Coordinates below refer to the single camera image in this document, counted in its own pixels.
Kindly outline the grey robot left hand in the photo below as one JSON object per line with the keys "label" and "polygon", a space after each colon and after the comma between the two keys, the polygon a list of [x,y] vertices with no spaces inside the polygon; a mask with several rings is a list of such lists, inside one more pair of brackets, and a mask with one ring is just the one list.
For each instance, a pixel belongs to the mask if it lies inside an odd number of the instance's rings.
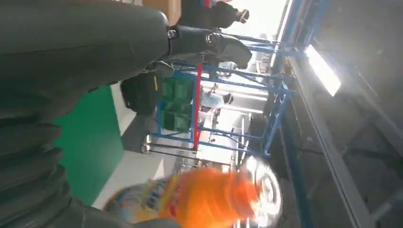
{"label": "grey robot left hand", "polygon": [[112,0],[0,3],[0,117],[54,119],[101,86],[157,61],[211,56],[246,67],[233,36],[171,26],[158,9]]}

